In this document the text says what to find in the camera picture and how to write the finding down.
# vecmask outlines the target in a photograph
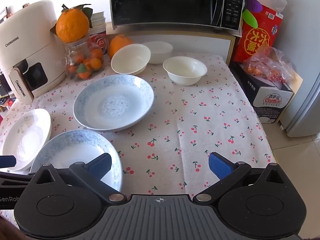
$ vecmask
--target microwave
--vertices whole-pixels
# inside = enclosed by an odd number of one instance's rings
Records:
[[[178,23],[238,30],[244,0],[110,0],[112,24]]]

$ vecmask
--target white air fryer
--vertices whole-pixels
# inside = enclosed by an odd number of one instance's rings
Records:
[[[53,3],[44,0],[0,24],[0,69],[16,98],[25,104],[66,76],[63,43],[50,32],[56,21]]]

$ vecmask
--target white bowl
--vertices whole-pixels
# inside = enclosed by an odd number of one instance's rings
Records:
[[[150,49],[142,44],[130,44],[119,49],[112,57],[111,67],[118,74],[138,75],[147,66]]]
[[[101,26],[101,25],[106,24],[106,19],[105,19],[105,17],[103,17],[101,19],[91,20],[91,24],[92,24],[93,28],[97,27],[97,26]]]
[[[56,169],[68,168],[75,162],[88,163],[103,153],[110,154],[112,165],[101,181],[120,191],[122,166],[118,153],[107,139],[94,131],[71,130],[52,138],[40,150],[30,172],[37,172],[46,163],[51,163]]]
[[[207,73],[201,61],[191,57],[171,57],[163,62],[170,79],[180,85],[193,85]]]
[[[11,127],[3,146],[3,155],[14,155],[17,163],[10,171],[23,171],[31,167],[33,160],[50,139],[51,117],[45,109],[34,109]]]
[[[103,32],[106,32],[106,24],[104,25],[100,25],[100,26],[97,26],[97,27],[93,27],[93,28],[90,28],[89,29],[89,35],[95,35],[97,33],[103,33]]]
[[[162,64],[172,55],[173,46],[167,42],[150,41],[143,43],[143,45],[146,45],[151,51],[150,64]]]
[[[132,75],[112,75],[80,92],[73,104],[73,115],[91,130],[121,131],[139,122],[153,101],[153,89],[147,81]]]
[[[98,20],[98,19],[102,19],[102,18],[104,18],[104,11],[103,12],[93,13],[92,16],[91,16],[91,20],[92,21],[95,21],[95,20]]]

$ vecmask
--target changhong logo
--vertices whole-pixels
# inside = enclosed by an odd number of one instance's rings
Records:
[[[19,84],[19,81],[18,81],[18,80],[16,80],[16,84],[17,84],[17,86],[18,86],[19,90],[21,91],[21,94],[25,97],[25,96],[26,96],[26,94],[25,94],[25,93],[24,93],[24,91],[22,90],[22,87],[20,86],[20,84]]]
[[[14,38],[12,41],[9,41],[8,43],[6,43],[6,47],[8,47],[11,43],[15,42],[16,40],[18,40],[19,37]]]
[[[0,202],[18,201],[19,197],[0,197]]]

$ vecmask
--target table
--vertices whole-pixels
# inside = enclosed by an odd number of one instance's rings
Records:
[[[188,87],[172,82],[161,65],[148,65],[140,74],[152,86],[155,102],[138,124],[119,132],[101,133],[117,150],[123,167],[122,193],[190,194],[219,179],[208,167],[216,151],[232,162],[253,167],[275,162],[266,135],[238,82],[222,57],[199,53],[182,55],[202,61],[208,68],[201,80]],[[0,144],[12,124],[34,108],[52,117],[54,136],[82,129],[72,112],[79,92],[95,80],[114,74],[110,62],[91,80],[66,79],[31,105],[16,101],[0,127]],[[2,212],[11,221],[11,212]]]

